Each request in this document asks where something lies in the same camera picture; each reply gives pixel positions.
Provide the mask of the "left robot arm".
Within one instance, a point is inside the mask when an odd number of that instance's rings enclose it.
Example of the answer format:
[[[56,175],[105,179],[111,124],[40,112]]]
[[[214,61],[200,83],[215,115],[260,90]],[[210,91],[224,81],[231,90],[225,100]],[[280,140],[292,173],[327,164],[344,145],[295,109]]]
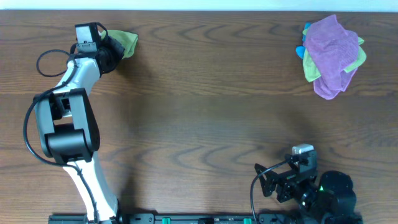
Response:
[[[62,167],[72,178],[86,207],[79,218],[51,217],[50,223],[122,223],[119,200],[103,174],[98,150],[100,131],[89,101],[95,83],[112,72],[124,55],[124,47],[99,22],[77,24],[76,43],[66,52],[66,69],[58,84],[35,95],[28,112],[34,113],[45,157],[33,155],[51,166]]]

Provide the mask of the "green microfiber cloth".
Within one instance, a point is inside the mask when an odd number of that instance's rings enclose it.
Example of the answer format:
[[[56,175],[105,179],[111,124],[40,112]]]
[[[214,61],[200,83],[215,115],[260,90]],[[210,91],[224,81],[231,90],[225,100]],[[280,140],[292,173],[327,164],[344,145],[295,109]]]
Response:
[[[99,51],[108,51],[116,60],[132,57],[138,35],[121,30],[107,30],[101,33]]]

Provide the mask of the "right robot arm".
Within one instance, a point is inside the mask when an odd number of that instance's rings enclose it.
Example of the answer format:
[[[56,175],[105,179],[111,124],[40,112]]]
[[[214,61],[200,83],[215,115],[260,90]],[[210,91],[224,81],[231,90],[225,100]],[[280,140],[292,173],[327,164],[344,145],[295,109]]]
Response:
[[[315,151],[303,154],[287,154],[285,160],[271,167],[255,164],[257,176],[250,188],[251,210],[255,222],[258,222],[254,208],[254,184],[261,183],[262,193],[269,197],[277,194],[277,201],[284,203],[294,199],[304,217],[300,222],[313,220],[317,223],[350,223],[363,222],[355,210],[356,194],[353,181],[349,175],[330,170],[322,174],[319,184],[317,155]]]

